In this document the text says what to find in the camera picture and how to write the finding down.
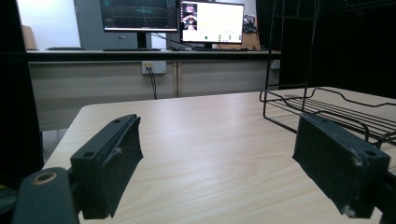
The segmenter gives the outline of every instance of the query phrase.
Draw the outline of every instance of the electrical socket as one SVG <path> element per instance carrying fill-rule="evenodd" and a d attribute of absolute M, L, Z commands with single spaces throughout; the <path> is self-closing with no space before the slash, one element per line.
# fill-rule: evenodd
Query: electrical socket
<path fill-rule="evenodd" d="M 166 61 L 154 61 L 154 74 L 166 73 Z"/>
<path fill-rule="evenodd" d="M 153 74 L 166 73 L 166 61 L 143 61 L 142 74 L 149 74 L 149 69 Z"/>
<path fill-rule="evenodd" d="M 149 69 L 154 73 L 154 61 L 142 62 L 142 74 L 149 74 Z"/>

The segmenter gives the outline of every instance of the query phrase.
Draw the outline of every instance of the wall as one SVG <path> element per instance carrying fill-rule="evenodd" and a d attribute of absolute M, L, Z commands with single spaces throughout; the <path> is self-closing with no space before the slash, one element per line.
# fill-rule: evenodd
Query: wall
<path fill-rule="evenodd" d="M 71 0 L 18 0 L 21 23 L 30 26 L 38 49 L 80 47 Z"/>

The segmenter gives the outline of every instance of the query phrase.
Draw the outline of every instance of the table surface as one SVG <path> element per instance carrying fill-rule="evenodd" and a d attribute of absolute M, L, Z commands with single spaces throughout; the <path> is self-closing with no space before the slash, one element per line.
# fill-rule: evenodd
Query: table surface
<path fill-rule="evenodd" d="M 301 90 L 276 92 L 303 94 Z M 341 92 L 367 104 L 396 103 Z M 247 92 L 85 106 L 45 168 L 69 168 L 69 158 L 111 120 L 136 114 L 141 118 L 144 158 L 116 215 L 84 220 L 80 214 L 81 223 L 379 223 L 377 209 L 371 219 L 339 214 L 291 158 L 295 133 L 262 116 L 259 95 Z M 326 92 L 316 96 L 343 104 L 341 97 Z M 396 120 L 393 108 L 373 111 Z M 285 116 L 279 108 L 268 111 L 287 123 L 298 122 L 298 116 Z M 396 158 L 393 146 L 385 144 L 382 149 Z M 389 167 L 392 172 L 395 163 Z"/>

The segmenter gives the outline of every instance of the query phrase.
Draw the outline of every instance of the computer screen display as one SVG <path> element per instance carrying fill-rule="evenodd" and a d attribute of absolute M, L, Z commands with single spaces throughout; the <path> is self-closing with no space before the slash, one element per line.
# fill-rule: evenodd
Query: computer screen display
<path fill-rule="evenodd" d="M 101 0 L 105 32 L 177 32 L 176 0 Z"/>
<path fill-rule="evenodd" d="M 200 44 L 242 44 L 243 4 L 183 1 L 180 41 Z"/>

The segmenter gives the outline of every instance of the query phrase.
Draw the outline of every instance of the cable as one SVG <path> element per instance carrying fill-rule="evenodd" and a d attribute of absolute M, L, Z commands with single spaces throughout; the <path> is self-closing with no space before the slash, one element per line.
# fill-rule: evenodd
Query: cable
<path fill-rule="evenodd" d="M 148 74 L 149 77 L 151 78 L 151 85 L 152 85 L 152 91 L 154 93 L 154 99 L 157 100 L 157 84 L 155 83 L 154 73 L 152 72 L 151 67 L 148 68 Z"/>

